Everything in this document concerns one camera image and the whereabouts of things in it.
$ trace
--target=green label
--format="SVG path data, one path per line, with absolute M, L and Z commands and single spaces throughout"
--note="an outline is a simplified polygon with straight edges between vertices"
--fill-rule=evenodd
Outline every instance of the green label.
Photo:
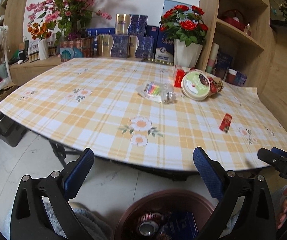
M 191 93 L 198 96 L 206 95 L 209 89 L 209 83 L 206 77 L 196 71 L 187 75 L 186 86 Z

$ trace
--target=clear plastic wrapper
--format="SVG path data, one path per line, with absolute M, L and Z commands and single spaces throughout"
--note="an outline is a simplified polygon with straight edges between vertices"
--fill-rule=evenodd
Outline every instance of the clear plastic wrapper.
M 170 104 L 176 100 L 174 88 L 169 83 L 146 81 L 136 91 L 143 98 L 163 104 Z

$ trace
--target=red basket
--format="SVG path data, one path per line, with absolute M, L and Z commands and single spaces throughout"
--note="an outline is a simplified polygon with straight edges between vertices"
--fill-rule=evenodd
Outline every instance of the red basket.
M 225 11 L 220 19 L 223 20 L 226 23 L 229 23 L 230 25 L 236 27 L 237 29 L 239 29 L 239 30 L 241 30 L 243 32 L 245 30 L 246 26 L 244 24 L 242 24 L 241 22 L 236 21 L 232 17 L 227 16 L 228 13 L 233 13 L 234 17 L 237 17 L 237 13 L 238 13 L 238 14 L 241 15 L 242 21 L 244 21 L 245 17 L 241 13 L 241 11 L 239 11 L 237 9 L 232 9 L 232 10 Z

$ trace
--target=white fan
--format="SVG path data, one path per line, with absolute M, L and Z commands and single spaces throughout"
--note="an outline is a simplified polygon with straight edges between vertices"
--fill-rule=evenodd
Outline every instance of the white fan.
M 7 25 L 0 26 L 0 45 L 2 44 L 2 50 L 3 50 L 4 55 L 5 55 L 5 65 L 7 67 L 8 77 L 12 81 L 12 78 L 10 75 L 9 63 L 8 63 L 7 49 L 6 49 L 7 48 L 7 39 L 6 39 L 7 32 L 8 32 L 8 26 Z

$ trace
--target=blue gripper pad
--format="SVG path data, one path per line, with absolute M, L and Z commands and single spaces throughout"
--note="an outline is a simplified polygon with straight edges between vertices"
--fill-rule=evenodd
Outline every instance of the blue gripper pad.
M 283 157 L 287 158 L 287 152 L 285 152 L 285 151 L 283 151 L 283 150 L 281 150 L 279 148 L 273 147 L 273 148 L 271 148 L 271 151 L 273 153 L 276 153 L 276 154 L 278 154 L 280 156 L 283 156 Z
M 63 197 L 67 201 L 76 197 L 82 183 L 93 165 L 93 151 L 91 149 L 86 149 L 86 151 L 87 152 L 83 155 L 81 160 L 76 160 L 76 162 L 78 162 L 77 165 L 63 183 Z
M 203 152 L 204 151 L 201 147 L 194 150 L 194 164 L 200 173 L 202 180 L 205 182 L 211 196 L 220 201 L 224 197 L 223 182 L 218 177 L 215 169 L 211 166 L 208 160 L 209 158 L 207 159 Z

